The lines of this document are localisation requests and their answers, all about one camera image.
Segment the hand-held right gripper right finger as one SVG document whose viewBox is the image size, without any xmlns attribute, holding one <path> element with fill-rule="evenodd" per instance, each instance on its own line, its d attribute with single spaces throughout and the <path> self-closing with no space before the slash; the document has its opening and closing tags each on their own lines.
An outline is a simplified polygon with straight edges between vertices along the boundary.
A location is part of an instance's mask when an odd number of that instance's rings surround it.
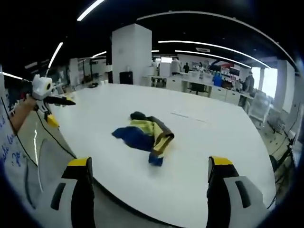
<svg viewBox="0 0 304 228">
<path fill-rule="evenodd" d="M 208 228 L 256 228 L 268 214 L 262 192 L 223 157 L 209 157 L 207 202 Z"/>
</svg>

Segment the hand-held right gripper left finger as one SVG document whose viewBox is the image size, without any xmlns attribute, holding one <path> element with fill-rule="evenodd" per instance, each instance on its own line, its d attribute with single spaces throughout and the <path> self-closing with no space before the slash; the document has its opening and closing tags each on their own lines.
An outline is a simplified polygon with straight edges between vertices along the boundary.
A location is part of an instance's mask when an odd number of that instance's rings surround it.
<svg viewBox="0 0 304 228">
<path fill-rule="evenodd" d="M 71 160 L 46 189 L 47 228 L 94 228 L 92 158 Z"/>
</svg>

